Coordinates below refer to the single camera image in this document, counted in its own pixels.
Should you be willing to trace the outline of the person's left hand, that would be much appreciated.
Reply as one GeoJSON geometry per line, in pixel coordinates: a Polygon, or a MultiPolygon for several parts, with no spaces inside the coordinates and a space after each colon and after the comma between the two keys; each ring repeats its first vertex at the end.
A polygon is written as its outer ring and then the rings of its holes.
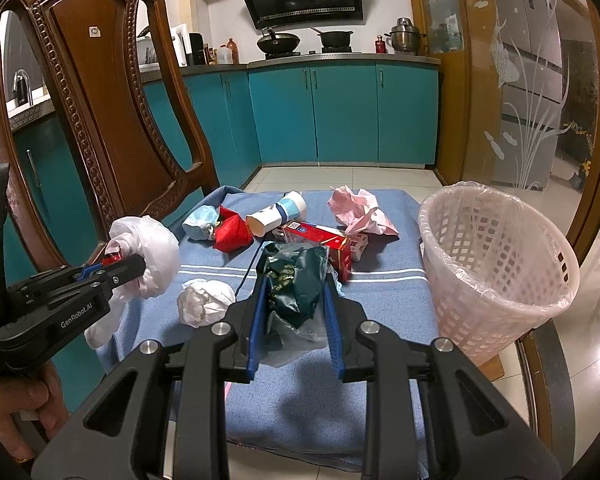
{"type": "Polygon", "coordinates": [[[0,380],[0,441],[20,463],[35,456],[12,419],[12,414],[21,411],[35,412],[50,439],[69,419],[60,378],[52,361],[47,361],[33,378],[0,380]]]}

